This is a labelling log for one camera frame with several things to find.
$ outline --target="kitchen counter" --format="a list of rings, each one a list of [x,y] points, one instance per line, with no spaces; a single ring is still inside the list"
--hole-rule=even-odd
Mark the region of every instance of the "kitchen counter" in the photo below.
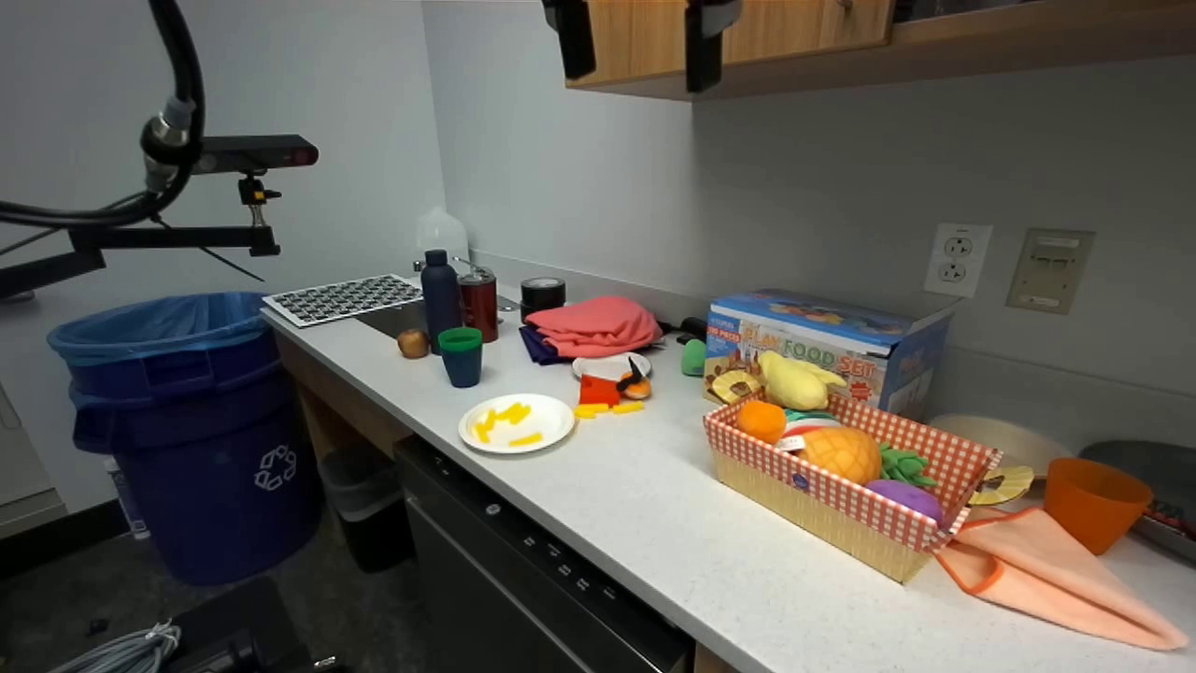
[[[733,669],[1196,669],[1192,647],[1134,649],[976,603],[933,562],[899,588],[726,488],[702,437],[710,399],[680,376],[675,344],[649,355],[639,416],[579,424],[550,452],[487,457],[457,437],[465,407],[500,391],[575,399],[566,367],[533,367],[512,316],[487,344],[478,389],[451,389],[437,357],[402,357],[361,320],[274,326],[313,445],[342,427],[379,448],[422,432]],[[1134,538],[1103,562],[1196,634],[1196,568]]]

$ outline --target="cabinet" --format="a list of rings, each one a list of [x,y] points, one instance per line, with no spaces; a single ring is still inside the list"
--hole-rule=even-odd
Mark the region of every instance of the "cabinet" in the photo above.
[[[591,0],[596,72],[575,91],[758,98],[945,73],[1196,57],[1196,0],[1011,0],[894,21],[894,0],[743,0],[722,82],[685,91],[688,0]]]
[[[685,85],[688,0],[591,0],[596,72],[581,91]],[[894,0],[741,0],[726,62],[880,43]]]
[[[358,389],[338,382],[313,355],[277,335],[277,357],[292,372],[308,448],[318,457],[336,452],[338,445],[371,442],[372,448],[396,448],[409,431],[393,417],[379,405],[365,399]]]

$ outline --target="black container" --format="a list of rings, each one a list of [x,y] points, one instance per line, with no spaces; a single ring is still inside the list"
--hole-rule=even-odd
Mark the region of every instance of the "black container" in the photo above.
[[[386,571],[409,557],[409,529],[396,465],[371,445],[348,445],[322,461],[330,503],[342,546],[361,571]]]

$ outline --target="power outlet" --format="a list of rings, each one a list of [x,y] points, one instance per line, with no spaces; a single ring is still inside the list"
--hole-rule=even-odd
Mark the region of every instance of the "power outlet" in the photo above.
[[[991,235],[991,223],[938,223],[924,286],[973,300]]]

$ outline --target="green cup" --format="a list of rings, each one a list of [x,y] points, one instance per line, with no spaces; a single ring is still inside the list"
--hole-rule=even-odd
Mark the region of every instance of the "green cup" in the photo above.
[[[437,350],[451,389],[470,389],[480,382],[480,328],[470,328],[470,326],[446,328],[437,331]]]

